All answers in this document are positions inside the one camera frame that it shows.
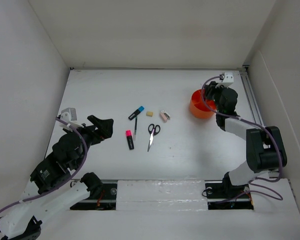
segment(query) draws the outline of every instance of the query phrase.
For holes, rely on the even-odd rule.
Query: pink cap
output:
[[[126,135],[127,137],[132,136],[131,131],[130,131],[130,130],[125,131],[125,135]]]

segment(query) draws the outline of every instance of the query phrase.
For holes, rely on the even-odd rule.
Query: black pen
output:
[[[133,140],[136,140],[136,138],[137,138],[137,120],[138,120],[138,117],[136,116],[135,122],[134,122]]]

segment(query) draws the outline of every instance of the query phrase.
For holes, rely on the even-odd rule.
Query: orange container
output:
[[[206,103],[209,105],[210,108],[216,110],[216,105],[214,101],[206,100]],[[201,98],[201,89],[195,91],[192,94],[189,109],[190,112],[198,119],[208,119],[215,114],[213,111],[210,111],[203,103]]]

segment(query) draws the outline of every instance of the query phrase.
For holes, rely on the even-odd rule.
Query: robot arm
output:
[[[4,236],[2,240],[35,240],[39,237],[41,228],[52,216],[69,209],[81,200],[97,196],[102,191],[103,183],[96,174],[90,172],[59,196],[55,195],[58,194],[58,189],[53,195],[47,194],[59,188],[62,183],[66,183],[72,177],[70,171],[80,169],[87,155],[83,141],[69,125],[77,128],[87,150],[111,138],[113,134],[113,119],[101,120],[91,115],[87,119],[93,125],[81,125],[76,123],[74,108],[63,110],[59,118],[68,124],[62,124],[66,134],[52,146],[52,152],[31,173],[30,180],[20,197],[20,204],[0,217],[0,233]]]
[[[232,73],[220,75],[221,82],[212,81],[204,86],[204,98],[213,100],[216,110],[221,113],[216,115],[217,125],[224,130],[235,134],[246,141],[246,161],[236,169],[227,172],[222,183],[215,186],[215,192],[222,192],[224,198],[233,198],[244,189],[244,186],[257,176],[278,169],[279,159],[272,141],[260,128],[253,128],[250,124],[239,119],[236,112],[238,94],[229,88],[234,82]],[[287,164],[287,155],[281,138],[280,130],[276,126],[266,127],[278,145],[281,154],[282,166]]]

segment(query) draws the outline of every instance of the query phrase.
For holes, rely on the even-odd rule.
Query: white wall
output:
[[[275,0],[29,0],[69,67],[238,68]]]
[[[300,210],[300,0],[285,0],[249,68],[264,122],[280,128]]]
[[[69,71],[26,0],[0,0],[0,208],[42,161]]]

